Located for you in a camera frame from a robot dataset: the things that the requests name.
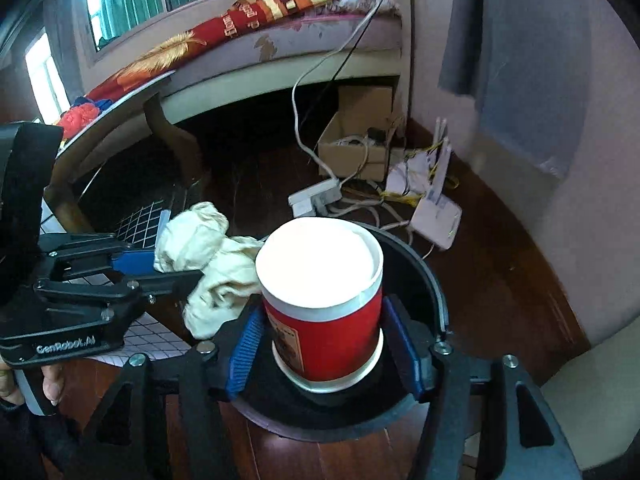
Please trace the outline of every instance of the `stain on mattress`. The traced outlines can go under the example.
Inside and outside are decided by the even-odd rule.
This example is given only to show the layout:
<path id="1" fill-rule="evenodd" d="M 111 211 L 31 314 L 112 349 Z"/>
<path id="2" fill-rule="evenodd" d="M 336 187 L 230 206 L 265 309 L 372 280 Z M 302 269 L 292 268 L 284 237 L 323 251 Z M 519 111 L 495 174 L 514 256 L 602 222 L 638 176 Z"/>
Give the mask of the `stain on mattress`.
<path id="1" fill-rule="evenodd" d="M 273 44 L 268 34 L 263 34 L 255 42 L 254 48 L 260 48 L 260 62 L 270 61 L 276 55 L 278 48 Z"/>

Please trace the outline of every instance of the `cardboard box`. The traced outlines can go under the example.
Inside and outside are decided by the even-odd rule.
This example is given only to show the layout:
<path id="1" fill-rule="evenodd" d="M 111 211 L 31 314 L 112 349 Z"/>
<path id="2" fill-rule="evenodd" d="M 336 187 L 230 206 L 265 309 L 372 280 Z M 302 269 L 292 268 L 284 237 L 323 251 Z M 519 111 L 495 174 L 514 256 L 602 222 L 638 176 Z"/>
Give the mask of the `cardboard box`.
<path id="1" fill-rule="evenodd" d="M 336 140 L 349 136 L 366 137 L 368 128 L 386 131 L 385 146 L 371 146 L 367 163 L 356 177 L 382 182 L 388 164 L 388 143 L 394 132 L 392 123 L 393 90 L 378 86 L 341 86 L 338 88 L 338 111 L 322 132 L 318 155 L 335 176 L 344 178 L 356 171 L 364 160 L 365 149 L 360 144 L 339 146 Z M 326 172 L 320 168 L 320 174 Z"/>

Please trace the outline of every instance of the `dark brown floorboard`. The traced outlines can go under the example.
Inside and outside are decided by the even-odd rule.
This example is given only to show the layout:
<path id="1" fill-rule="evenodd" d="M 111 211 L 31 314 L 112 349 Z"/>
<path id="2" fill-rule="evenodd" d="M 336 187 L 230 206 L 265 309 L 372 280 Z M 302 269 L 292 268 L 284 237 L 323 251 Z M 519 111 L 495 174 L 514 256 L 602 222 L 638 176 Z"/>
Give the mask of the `dark brown floorboard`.
<path id="1" fill-rule="evenodd" d="M 418 125 L 412 128 L 414 137 L 425 135 Z M 209 195 L 229 218 L 229 235 L 262 237 L 273 231 L 290 219 L 287 197 L 319 180 L 315 165 L 290 144 L 217 156 L 224 160 L 213 165 Z M 588 343 L 558 280 L 513 214 L 465 164 L 454 160 L 451 171 L 460 186 L 446 193 L 462 206 L 462 222 L 453 247 L 434 251 L 428 264 L 447 298 L 454 346 L 486 358 L 512 352 L 543 383 Z M 409 218 L 409 209 L 397 209 Z M 353 217 L 372 221 L 366 211 Z M 392 221 L 385 212 L 381 217 Z M 396 232 L 406 237 L 404 231 Z M 416 237 L 414 248 L 420 254 L 429 247 Z M 85 360 L 69 364 L 67 373 L 62 410 L 84 426 L 117 369 Z M 411 467 L 426 407 L 414 408 L 386 431 L 322 445 L 270 434 L 228 405 L 222 406 L 222 414 L 243 480 L 396 480 L 405 478 Z M 175 477 L 187 479 L 175 398 L 167 401 L 167 417 Z"/>

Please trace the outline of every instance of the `cup label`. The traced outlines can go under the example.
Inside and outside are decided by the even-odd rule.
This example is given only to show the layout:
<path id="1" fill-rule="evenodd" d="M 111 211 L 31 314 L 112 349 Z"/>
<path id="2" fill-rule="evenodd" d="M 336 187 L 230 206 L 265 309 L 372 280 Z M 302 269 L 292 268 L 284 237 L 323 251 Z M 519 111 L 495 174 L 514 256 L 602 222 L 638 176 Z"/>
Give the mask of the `cup label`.
<path id="1" fill-rule="evenodd" d="M 276 349 L 280 357 L 289 365 L 290 368 L 302 373 L 305 371 L 305 364 L 302 360 L 302 351 L 300 350 L 300 338 L 295 328 L 285 325 L 283 322 L 275 319 L 271 313 L 267 311 L 267 316 L 275 330 Z"/>

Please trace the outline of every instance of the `red and white container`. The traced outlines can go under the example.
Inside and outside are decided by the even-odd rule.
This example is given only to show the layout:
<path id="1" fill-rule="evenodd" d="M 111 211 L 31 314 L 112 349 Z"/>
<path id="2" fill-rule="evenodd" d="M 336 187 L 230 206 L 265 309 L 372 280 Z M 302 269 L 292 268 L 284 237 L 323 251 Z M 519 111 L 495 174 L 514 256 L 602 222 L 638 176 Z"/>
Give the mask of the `red and white container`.
<path id="1" fill-rule="evenodd" d="M 271 234 L 256 259 L 273 354 L 297 386 L 353 386 L 382 353 L 382 248 L 365 228 L 298 218 Z"/>

